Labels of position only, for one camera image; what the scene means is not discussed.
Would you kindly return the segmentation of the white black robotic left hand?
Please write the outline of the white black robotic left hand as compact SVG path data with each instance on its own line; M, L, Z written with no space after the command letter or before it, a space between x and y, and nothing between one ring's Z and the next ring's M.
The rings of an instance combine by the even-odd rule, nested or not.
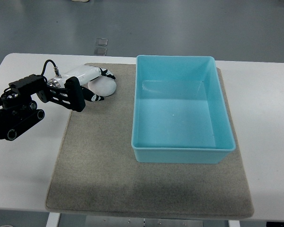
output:
M90 102L102 101L105 98L104 96L98 96L88 89L88 82L98 78L99 76L105 76L115 80L115 76L109 70L84 64L66 72L65 74L48 80L47 84L51 87L65 88L66 80L71 77L76 77L79 80L85 100Z

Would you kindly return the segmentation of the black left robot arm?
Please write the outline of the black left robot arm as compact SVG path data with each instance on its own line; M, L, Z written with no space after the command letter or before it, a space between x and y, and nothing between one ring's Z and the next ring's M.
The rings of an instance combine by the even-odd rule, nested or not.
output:
M32 74L9 83L0 96L0 140L13 141L42 121L45 112L32 99L37 94L44 102L53 102L67 109L81 112L85 108L83 87L75 76L63 86L54 86L41 74Z

